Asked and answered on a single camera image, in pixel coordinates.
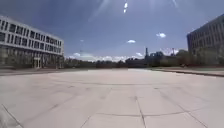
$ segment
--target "cloud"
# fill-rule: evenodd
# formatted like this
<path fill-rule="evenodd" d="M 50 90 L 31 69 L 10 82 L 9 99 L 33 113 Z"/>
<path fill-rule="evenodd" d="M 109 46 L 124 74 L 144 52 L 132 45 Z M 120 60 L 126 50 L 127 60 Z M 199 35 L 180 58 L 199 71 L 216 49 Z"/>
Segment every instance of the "cloud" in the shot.
<path fill-rule="evenodd" d="M 84 60 L 84 61 L 98 61 L 98 60 L 102 60 L 102 61 L 113 61 L 113 62 L 118 62 L 118 61 L 125 61 L 126 59 L 128 59 L 129 57 L 127 56 L 94 56 L 92 54 L 89 53 L 74 53 L 71 56 L 68 56 L 68 58 L 72 58 L 72 59 L 79 59 L 79 60 Z"/>
<path fill-rule="evenodd" d="M 134 44 L 134 43 L 136 43 L 136 41 L 135 40 L 129 40 L 129 41 L 127 41 L 127 43 L 128 44 Z"/>
<path fill-rule="evenodd" d="M 156 34 L 156 36 L 159 37 L 159 38 L 166 38 L 165 33 L 158 33 L 158 34 Z"/>
<path fill-rule="evenodd" d="M 171 55 L 171 54 L 173 54 L 173 52 L 174 52 L 174 54 L 177 54 L 178 52 L 179 52 L 179 50 L 178 49 L 171 49 L 171 48 L 166 48 L 166 49 L 160 49 L 160 51 L 162 51 L 163 52 L 163 54 L 164 55 Z"/>
<path fill-rule="evenodd" d="M 81 56 L 80 53 L 74 53 L 74 56 Z"/>
<path fill-rule="evenodd" d="M 124 8 L 125 9 L 128 8 L 128 3 L 127 2 L 124 4 Z"/>
<path fill-rule="evenodd" d="M 138 56 L 140 56 L 140 57 L 143 56 L 143 55 L 142 55 L 141 53 L 139 53 L 139 52 L 137 52 L 136 55 L 138 55 Z"/>

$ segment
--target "white building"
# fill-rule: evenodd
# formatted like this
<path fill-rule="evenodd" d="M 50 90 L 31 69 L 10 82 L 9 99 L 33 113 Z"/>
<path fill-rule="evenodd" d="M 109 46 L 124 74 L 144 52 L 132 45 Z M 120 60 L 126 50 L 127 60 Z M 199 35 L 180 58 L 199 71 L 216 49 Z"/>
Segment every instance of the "white building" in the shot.
<path fill-rule="evenodd" d="M 0 16 L 0 66 L 61 67 L 62 39 Z"/>

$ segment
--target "building facade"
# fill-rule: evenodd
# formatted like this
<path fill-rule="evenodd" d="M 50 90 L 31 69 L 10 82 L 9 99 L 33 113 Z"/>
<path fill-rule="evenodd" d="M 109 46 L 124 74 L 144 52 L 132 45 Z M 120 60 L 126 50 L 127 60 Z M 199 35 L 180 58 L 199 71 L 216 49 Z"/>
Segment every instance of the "building facade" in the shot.
<path fill-rule="evenodd" d="M 0 16 L 0 67 L 61 68 L 62 39 Z"/>
<path fill-rule="evenodd" d="M 224 51 L 224 15 L 187 35 L 188 49 L 205 64 L 218 64 Z"/>

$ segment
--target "sky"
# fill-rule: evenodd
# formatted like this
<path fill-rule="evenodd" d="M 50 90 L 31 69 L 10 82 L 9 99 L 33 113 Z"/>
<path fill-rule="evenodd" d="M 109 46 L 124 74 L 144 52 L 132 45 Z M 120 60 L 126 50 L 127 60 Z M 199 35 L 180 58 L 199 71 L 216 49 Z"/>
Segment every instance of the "sky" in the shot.
<path fill-rule="evenodd" d="M 65 56 L 142 58 L 187 49 L 187 33 L 224 13 L 223 0 L 0 0 L 8 16 L 64 40 Z"/>

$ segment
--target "concrete plaza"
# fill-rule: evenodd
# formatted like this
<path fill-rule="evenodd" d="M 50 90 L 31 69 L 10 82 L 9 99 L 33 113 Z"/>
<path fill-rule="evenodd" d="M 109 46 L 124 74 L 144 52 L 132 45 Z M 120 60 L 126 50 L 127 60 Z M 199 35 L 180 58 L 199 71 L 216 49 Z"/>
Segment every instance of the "concrete plaza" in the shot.
<path fill-rule="evenodd" d="M 0 76 L 0 103 L 9 128 L 223 128 L 224 78 L 135 69 Z"/>

